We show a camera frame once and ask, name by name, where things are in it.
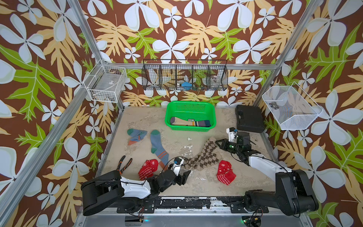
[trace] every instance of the white wire basket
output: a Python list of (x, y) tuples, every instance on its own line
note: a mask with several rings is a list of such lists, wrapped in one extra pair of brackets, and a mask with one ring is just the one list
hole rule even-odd
[(262, 99), (281, 130), (305, 130), (323, 111), (296, 83), (291, 86), (273, 86), (262, 95)]
[(91, 82), (86, 87), (91, 100), (117, 102), (127, 78), (126, 69), (118, 66), (103, 65), (91, 72)]

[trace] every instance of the green plastic basket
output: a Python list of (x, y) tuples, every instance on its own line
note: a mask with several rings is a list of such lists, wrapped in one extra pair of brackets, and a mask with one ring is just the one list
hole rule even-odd
[[(170, 118), (178, 117), (183, 120), (194, 121), (209, 120), (210, 127), (171, 125)], [(216, 126), (216, 112), (214, 106), (208, 102), (173, 101), (166, 108), (165, 124), (172, 130), (182, 131), (209, 131)]]

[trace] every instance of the blue sock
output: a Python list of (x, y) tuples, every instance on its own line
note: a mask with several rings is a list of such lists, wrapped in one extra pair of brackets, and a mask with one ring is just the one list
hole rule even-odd
[(129, 145), (131, 145), (142, 140), (146, 136), (147, 131), (138, 130), (138, 129), (129, 129), (127, 130), (127, 134), (131, 136), (131, 139), (129, 141)]
[(158, 130), (153, 130), (150, 135), (151, 139), (151, 153), (156, 154), (157, 157), (161, 160), (159, 165), (164, 168), (165, 165), (169, 161), (169, 154), (165, 151), (163, 146), (161, 145), (161, 136)]

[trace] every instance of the green sock toe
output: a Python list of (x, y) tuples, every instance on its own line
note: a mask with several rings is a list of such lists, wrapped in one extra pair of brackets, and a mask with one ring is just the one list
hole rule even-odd
[(127, 130), (127, 134), (128, 135), (131, 135), (131, 133), (134, 131), (134, 129), (129, 129), (129, 130)]
[(158, 130), (153, 130), (153, 131), (151, 132), (151, 134), (152, 134), (152, 135), (158, 135), (158, 134), (160, 134), (160, 132), (159, 132)]

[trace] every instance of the red sock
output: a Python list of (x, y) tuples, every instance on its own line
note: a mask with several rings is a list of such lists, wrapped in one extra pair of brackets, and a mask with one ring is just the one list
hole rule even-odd
[(145, 180), (148, 177), (152, 177), (158, 169), (158, 161), (156, 159), (146, 160), (144, 165), (141, 167), (139, 171), (139, 178), (140, 180)]
[(226, 185), (229, 185), (236, 178), (232, 170), (232, 165), (229, 162), (222, 160), (219, 163), (217, 178)]

